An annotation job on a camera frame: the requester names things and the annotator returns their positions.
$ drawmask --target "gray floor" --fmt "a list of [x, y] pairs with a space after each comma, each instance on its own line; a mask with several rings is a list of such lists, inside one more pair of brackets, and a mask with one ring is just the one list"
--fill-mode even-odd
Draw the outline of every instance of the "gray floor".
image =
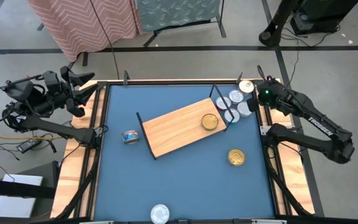
[[[279, 1], [268, 0], [274, 14]], [[5, 0], [0, 9], [0, 49], [57, 48], [47, 30], [37, 31], [40, 21], [25, 0]], [[261, 0], [226, 1], [222, 39], [218, 25], [208, 24], [162, 32], [152, 46], [262, 45], [258, 34], [267, 25]], [[151, 36], [144, 34], [131, 40], [119, 40], [115, 47], [141, 47]], [[321, 34], [310, 35], [314, 44]], [[284, 45], [296, 45], [283, 40]], [[358, 4], [341, 22], [341, 30], [326, 37], [321, 45], [358, 45]], [[131, 78], [236, 78], [258, 77], [256, 65], [266, 74], [281, 78], [274, 51], [190, 51], [116, 53], [120, 74], [127, 70]], [[296, 52], [283, 52], [287, 71], [291, 74]], [[95, 79], [115, 79], [116, 68], [111, 53], [89, 54], [88, 66], [82, 67], [82, 56], [73, 66], [74, 72], [95, 72]], [[46, 70], [58, 71], [69, 61], [63, 54], [0, 55], [0, 86], [5, 80], [17, 80]], [[350, 163], [335, 164], [321, 154], [310, 152], [324, 212], [327, 217], [358, 218], [358, 51], [304, 51], [296, 66], [293, 89], [306, 93], [315, 106], [335, 122], [354, 133], [356, 152]], [[0, 111], [10, 99], [0, 92]], [[65, 110], [56, 110], [51, 120], [63, 123], [71, 119]], [[321, 137], [317, 129], [302, 121], [306, 134]], [[23, 136], [0, 123], [0, 135]], [[58, 153], [49, 148], [12, 155], [0, 151], [0, 164], [10, 173], [31, 169], [63, 157], [65, 141], [57, 140]], [[0, 178], [4, 171], [0, 169]]]

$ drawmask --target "blue table surface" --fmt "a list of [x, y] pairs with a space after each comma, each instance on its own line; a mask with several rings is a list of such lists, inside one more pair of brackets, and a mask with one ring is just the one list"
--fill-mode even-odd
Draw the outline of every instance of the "blue table surface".
[[[225, 96], [236, 88], [218, 87]], [[201, 139], [156, 161], [150, 155], [135, 113], [139, 112], [145, 122], [203, 100], [210, 90], [211, 85], [112, 86], [95, 221], [150, 221], [150, 211], [159, 203], [170, 209], [170, 220], [273, 217], [255, 113], [230, 125], [226, 132]], [[212, 100], [217, 97], [214, 90]], [[139, 142], [123, 143], [122, 133], [128, 130], [139, 131]], [[245, 153], [243, 166], [229, 163], [227, 154], [234, 148]]]

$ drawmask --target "stacked cans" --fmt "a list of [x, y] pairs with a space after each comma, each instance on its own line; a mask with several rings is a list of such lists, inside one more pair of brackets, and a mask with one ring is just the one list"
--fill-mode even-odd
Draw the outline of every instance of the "stacked cans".
[[245, 96], [253, 92], [254, 88], [255, 86], [251, 81], [243, 80], [237, 90], [230, 91], [229, 97], [224, 96], [223, 99], [219, 97], [216, 100], [216, 108], [219, 111], [224, 111], [224, 119], [227, 123], [236, 123], [240, 120], [240, 117], [246, 118], [251, 115], [248, 104], [244, 99]]

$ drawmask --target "wooden board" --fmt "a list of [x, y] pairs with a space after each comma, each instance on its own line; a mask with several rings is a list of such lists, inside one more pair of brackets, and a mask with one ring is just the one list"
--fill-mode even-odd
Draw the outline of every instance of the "wooden board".
[[[202, 79], [204, 81], [227, 81], [232, 80], [236, 81], [236, 79]], [[95, 84], [98, 81], [112, 82], [112, 83], [122, 83], [122, 80], [91, 80], [86, 83], [82, 88]], [[138, 82], [145, 80], [129, 80], [130, 82]], [[158, 81], [171, 81], [171, 80], [147, 80], [150, 82], [158, 82]], [[103, 104], [103, 100], [99, 100], [99, 107]], [[90, 117], [92, 114], [92, 105], [93, 105], [94, 95], [89, 99], [88, 104], [85, 107], [85, 116], [82, 118], [74, 118], [72, 124], [76, 128], [88, 127], [90, 124]], [[100, 119], [101, 111], [98, 110], [97, 120]], [[262, 121], [264, 125], [267, 125], [266, 118], [264, 116], [264, 109], [261, 107], [260, 112], [262, 114]], [[281, 112], [277, 110], [271, 110], [272, 120], [274, 123], [280, 123], [285, 126], [293, 125], [291, 118], [289, 116], [284, 116]], [[70, 153], [75, 147], [77, 147], [78, 143], [75, 140], [67, 141], [67, 146], [65, 149], [65, 155]], [[287, 187], [290, 189], [291, 193], [295, 196], [295, 198], [301, 203], [301, 205], [310, 213], [314, 213], [313, 203], [311, 200], [311, 195], [308, 187], [308, 183], [306, 181], [305, 171], [303, 170], [303, 165], [300, 159], [300, 156], [293, 152], [291, 149], [287, 149], [285, 146], [279, 145], [278, 150], [280, 151], [280, 158], [283, 166], [283, 172], [285, 176], [285, 182]], [[65, 159], [65, 162], [62, 165], [62, 171], [60, 172], [57, 190], [55, 193], [55, 199], [53, 201], [52, 212], [50, 214], [50, 218], [56, 217], [59, 213], [63, 211], [63, 209], [68, 205], [70, 200], [73, 198], [75, 192], [78, 189], [78, 185], [80, 182], [80, 173], [82, 168], [82, 161], [84, 158], [85, 149], [80, 147], [74, 152], [71, 156]], [[94, 153], [89, 155], [89, 163], [93, 162]], [[275, 185], [275, 191], [277, 193], [277, 198], [280, 206], [280, 214], [284, 215], [284, 206], [283, 199], [281, 197], [281, 191], [277, 185]], [[84, 197], [87, 197], [89, 192], [84, 193]], [[85, 213], [81, 211], [80, 216], [84, 216]]]
[[[209, 113], [218, 118], [218, 126], [213, 131], [207, 131], [201, 125], [201, 119]], [[218, 133], [226, 128], [226, 124], [211, 98], [207, 98], [146, 121], [143, 127], [154, 156], [159, 157]]]

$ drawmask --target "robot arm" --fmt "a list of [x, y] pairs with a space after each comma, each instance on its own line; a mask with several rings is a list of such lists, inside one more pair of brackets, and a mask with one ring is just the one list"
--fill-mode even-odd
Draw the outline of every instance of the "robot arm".
[[258, 85], [257, 89], [260, 105], [268, 105], [272, 109], [281, 111], [285, 116], [292, 114], [304, 118], [331, 139], [328, 141], [316, 139], [290, 131], [281, 124], [273, 124], [266, 133], [266, 144], [276, 146], [282, 141], [289, 141], [321, 152], [328, 159], [339, 164], [350, 161], [354, 152], [352, 133], [342, 129], [318, 111], [305, 94], [286, 89], [271, 76]]

